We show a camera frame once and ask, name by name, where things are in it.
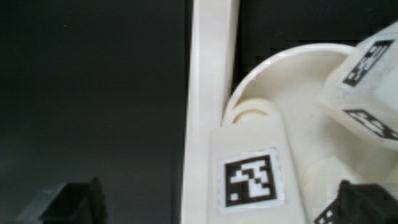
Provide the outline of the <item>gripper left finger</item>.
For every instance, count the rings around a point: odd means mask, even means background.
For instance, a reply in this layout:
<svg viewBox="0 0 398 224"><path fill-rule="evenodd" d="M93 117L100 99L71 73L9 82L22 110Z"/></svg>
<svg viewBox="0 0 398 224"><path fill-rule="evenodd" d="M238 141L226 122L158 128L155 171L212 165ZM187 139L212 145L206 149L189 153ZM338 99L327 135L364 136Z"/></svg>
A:
<svg viewBox="0 0 398 224"><path fill-rule="evenodd" d="M38 193L14 224L107 224L100 179L48 186Z"/></svg>

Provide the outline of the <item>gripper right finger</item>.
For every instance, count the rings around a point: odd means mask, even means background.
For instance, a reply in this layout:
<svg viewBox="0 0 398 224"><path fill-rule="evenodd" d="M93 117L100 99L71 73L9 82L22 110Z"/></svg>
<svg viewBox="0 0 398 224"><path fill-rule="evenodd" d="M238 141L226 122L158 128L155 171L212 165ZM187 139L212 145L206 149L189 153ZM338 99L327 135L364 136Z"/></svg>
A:
<svg viewBox="0 0 398 224"><path fill-rule="evenodd" d="M334 224L398 224L398 200L377 184L340 183Z"/></svg>

